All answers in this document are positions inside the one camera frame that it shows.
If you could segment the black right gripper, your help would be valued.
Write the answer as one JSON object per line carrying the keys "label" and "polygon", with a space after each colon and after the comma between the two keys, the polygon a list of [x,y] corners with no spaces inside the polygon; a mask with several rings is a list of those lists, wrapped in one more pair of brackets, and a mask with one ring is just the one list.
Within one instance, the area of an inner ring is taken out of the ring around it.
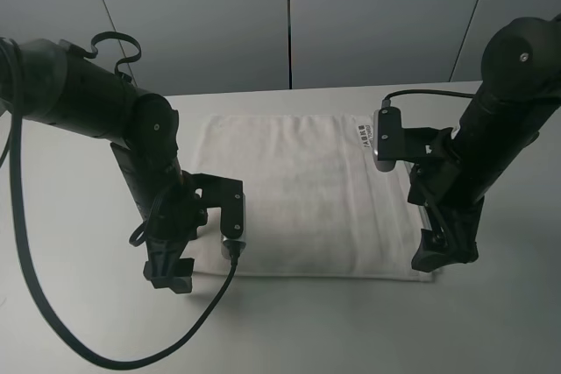
{"label": "black right gripper", "polygon": [[421,230],[421,241],[411,260],[419,272],[433,272],[447,265],[468,264],[479,258],[477,233],[482,199],[472,201],[454,190],[458,174],[444,162],[413,165],[408,200],[422,204],[430,227]]}

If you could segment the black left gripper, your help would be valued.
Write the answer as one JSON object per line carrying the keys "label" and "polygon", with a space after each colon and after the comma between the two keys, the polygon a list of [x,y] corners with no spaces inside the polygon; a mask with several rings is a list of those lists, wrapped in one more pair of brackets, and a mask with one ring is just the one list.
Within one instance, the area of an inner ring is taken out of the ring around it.
{"label": "black left gripper", "polygon": [[[165,179],[133,173],[128,176],[128,188],[142,218],[129,243],[146,249],[145,279],[155,289],[192,293],[195,259],[183,253],[208,221],[195,176],[182,172],[177,179]],[[156,269],[155,265],[173,267]]]}

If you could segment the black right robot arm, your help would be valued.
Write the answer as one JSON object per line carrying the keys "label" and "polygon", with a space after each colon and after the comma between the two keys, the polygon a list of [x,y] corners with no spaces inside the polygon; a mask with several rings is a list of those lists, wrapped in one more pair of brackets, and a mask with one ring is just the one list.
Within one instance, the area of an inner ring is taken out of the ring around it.
{"label": "black right robot arm", "polygon": [[425,206],[431,225],[412,258],[419,272],[478,259],[487,190],[560,107],[560,19],[517,18],[500,29],[481,77],[458,131],[440,134],[436,157],[410,175],[408,198]]}

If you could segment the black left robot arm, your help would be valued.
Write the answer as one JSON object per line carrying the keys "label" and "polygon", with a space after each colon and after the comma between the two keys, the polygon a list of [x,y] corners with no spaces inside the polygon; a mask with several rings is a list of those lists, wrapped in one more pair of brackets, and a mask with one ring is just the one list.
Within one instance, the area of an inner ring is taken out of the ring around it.
{"label": "black left robot arm", "polygon": [[181,170],[179,114],[161,95],[136,88],[127,74],[94,63],[97,50],[65,40],[1,41],[1,100],[21,120],[90,138],[110,148],[131,192],[141,224],[130,245],[144,245],[145,278],[158,289],[192,291],[194,261],[182,252],[205,214],[193,177]]}

